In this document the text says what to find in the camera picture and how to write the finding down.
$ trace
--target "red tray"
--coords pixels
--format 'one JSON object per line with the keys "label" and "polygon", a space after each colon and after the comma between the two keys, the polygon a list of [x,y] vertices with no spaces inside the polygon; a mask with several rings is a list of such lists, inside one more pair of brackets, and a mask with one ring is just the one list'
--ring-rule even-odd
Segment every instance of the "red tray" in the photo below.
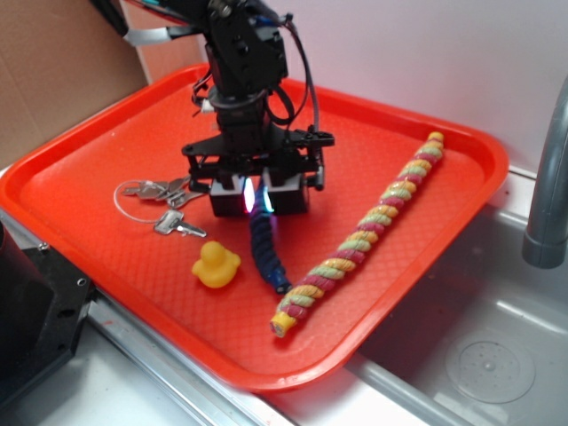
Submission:
{"label": "red tray", "polygon": [[[126,180],[184,176],[182,146],[216,133],[214,115],[193,117],[191,87],[203,72],[181,70],[28,155],[0,180],[0,205],[222,379],[254,392],[295,388],[350,357],[501,185],[508,158],[479,131],[319,89],[320,127],[336,140],[325,150],[326,189],[311,192],[309,213],[273,218],[292,281],[351,233],[432,131],[445,134],[446,153],[366,262],[279,339],[269,322],[280,298],[256,272],[246,218],[214,217],[207,197],[183,207],[185,220],[208,231],[205,241],[241,255],[234,281],[211,289],[190,273],[203,239],[157,234],[114,206]],[[293,98],[302,90],[287,82]],[[296,126],[311,118],[306,109]],[[139,217],[166,209],[121,201]]]}

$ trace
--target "faucet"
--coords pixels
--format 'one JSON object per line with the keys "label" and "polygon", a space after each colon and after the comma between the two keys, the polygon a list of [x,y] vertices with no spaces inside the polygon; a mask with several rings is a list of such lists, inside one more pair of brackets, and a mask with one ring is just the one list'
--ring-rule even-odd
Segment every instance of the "faucet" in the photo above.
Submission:
{"label": "faucet", "polygon": [[568,77],[550,120],[532,197],[523,258],[555,268],[564,261],[568,241]]}

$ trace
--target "rubber duck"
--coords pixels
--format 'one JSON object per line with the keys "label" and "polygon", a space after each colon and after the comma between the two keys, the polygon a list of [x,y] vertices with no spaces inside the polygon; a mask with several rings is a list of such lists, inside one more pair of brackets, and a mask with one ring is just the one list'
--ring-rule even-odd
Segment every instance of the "rubber duck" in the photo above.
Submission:
{"label": "rubber duck", "polygon": [[201,247],[201,258],[193,264],[192,274],[209,288],[226,286],[241,265],[239,255],[217,241],[208,241]]}

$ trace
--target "stainless steel sink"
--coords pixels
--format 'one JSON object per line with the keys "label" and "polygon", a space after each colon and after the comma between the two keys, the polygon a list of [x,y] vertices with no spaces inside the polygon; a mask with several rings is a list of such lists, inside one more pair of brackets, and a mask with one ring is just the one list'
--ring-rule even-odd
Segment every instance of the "stainless steel sink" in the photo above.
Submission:
{"label": "stainless steel sink", "polygon": [[525,225],[484,208],[347,367],[430,424],[568,424],[568,264]]}

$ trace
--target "key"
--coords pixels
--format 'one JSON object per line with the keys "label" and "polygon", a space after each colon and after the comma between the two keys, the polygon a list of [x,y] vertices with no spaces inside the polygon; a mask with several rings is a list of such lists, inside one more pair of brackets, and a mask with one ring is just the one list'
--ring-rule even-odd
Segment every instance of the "key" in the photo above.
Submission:
{"label": "key", "polygon": [[158,194],[156,197],[157,201],[161,200],[168,200],[170,197],[183,192],[183,188],[187,182],[189,182],[190,177],[179,177],[177,179],[172,180],[171,182],[166,184],[166,188],[164,191]]}
{"label": "key", "polygon": [[184,214],[179,210],[168,210],[155,223],[154,230],[162,235],[168,235],[176,230],[183,235],[195,235],[197,237],[205,237],[207,233],[197,226],[193,226],[184,222],[182,219]]}
{"label": "key", "polygon": [[142,200],[155,200],[161,193],[167,190],[168,182],[139,182],[138,186],[130,186],[122,190],[124,195],[137,195]]}
{"label": "key", "polygon": [[178,190],[176,193],[173,193],[166,202],[172,209],[179,209],[185,206],[190,200],[201,197],[205,195],[204,193],[187,193],[183,189]]}

